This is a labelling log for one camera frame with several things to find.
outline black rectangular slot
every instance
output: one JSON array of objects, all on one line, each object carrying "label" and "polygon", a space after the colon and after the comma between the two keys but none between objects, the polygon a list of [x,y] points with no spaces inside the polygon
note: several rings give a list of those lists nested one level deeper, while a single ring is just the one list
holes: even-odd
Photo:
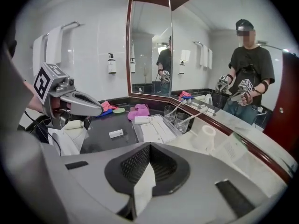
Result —
[{"label": "black rectangular slot", "polygon": [[86,162],[86,161],[79,161],[79,162],[68,163],[68,164],[65,165],[65,167],[68,170],[71,170],[71,169],[80,168],[80,167],[83,167],[83,166],[86,166],[86,165],[88,165],[88,162]]},{"label": "black rectangular slot", "polygon": [[243,217],[255,208],[229,180],[220,181],[215,186],[238,218]]}]

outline green round object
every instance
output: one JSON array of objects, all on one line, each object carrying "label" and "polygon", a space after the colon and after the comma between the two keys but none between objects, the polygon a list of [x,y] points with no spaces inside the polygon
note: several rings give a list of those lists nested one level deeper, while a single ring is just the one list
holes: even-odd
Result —
[{"label": "green round object", "polygon": [[123,113],[123,112],[125,112],[126,111],[126,109],[125,108],[118,108],[117,110],[113,110],[113,113]]}]

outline glass cup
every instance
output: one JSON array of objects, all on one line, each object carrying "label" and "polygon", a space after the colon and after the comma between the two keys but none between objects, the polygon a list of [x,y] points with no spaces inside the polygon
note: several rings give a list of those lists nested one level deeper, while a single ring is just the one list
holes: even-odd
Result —
[{"label": "glass cup", "polygon": [[181,133],[185,133],[187,131],[187,128],[188,128],[188,125],[189,125],[189,122],[190,120],[182,123],[182,124],[179,124],[180,122],[182,122],[183,120],[189,118],[190,116],[187,115],[187,114],[183,114],[183,113],[178,113],[176,115],[176,119],[174,121],[174,126],[181,132]]},{"label": "glass cup", "polygon": [[174,122],[177,111],[173,112],[171,115],[169,115],[169,113],[172,112],[174,109],[175,109],[175,106],[172,106],[172,105],[165,106],[165,109],[164,109],[164,117],[171,123]]}]

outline jeans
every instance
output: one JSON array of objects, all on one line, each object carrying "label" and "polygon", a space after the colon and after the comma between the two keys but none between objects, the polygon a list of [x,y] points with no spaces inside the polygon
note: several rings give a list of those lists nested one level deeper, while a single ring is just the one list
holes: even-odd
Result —
[{"label": "jeans", "polygon": [[169,94],[170,83],[161,84],[161,94]]},{"label": "jeans", "polygon": [[230,99],[227,100],[223,110],[242,119],[250,125],[254,123],[257,115],[256,105],[241,106],[238,102],[233,102]]}]

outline black t-shirt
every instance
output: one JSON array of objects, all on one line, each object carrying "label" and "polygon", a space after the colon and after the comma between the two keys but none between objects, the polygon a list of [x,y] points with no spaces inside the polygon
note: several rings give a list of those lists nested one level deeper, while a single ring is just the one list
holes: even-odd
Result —
[{"label": "black t-shirt", "polygon": [[171,51],[169,49],[160,52],[157,65],[159,65],[159,63],[163,65],[163,70],[166,70],[171,74]]},{"label": "black t-shirt", "polygon": [[[265,48],[256,47],[254,49],[246,49],[238,47],[234,50],[228,66],[229,68],[233,67],[236,71],[235,83],[229,89],[232,94],[238,91],[238,85],[244,79],[249,79],[253,87],[265,79],[270,79],[270,84],[275,82],[271,56]],[[261,102],[262,95],[259,95],[253,98],[252,104],[259,106]]]}]

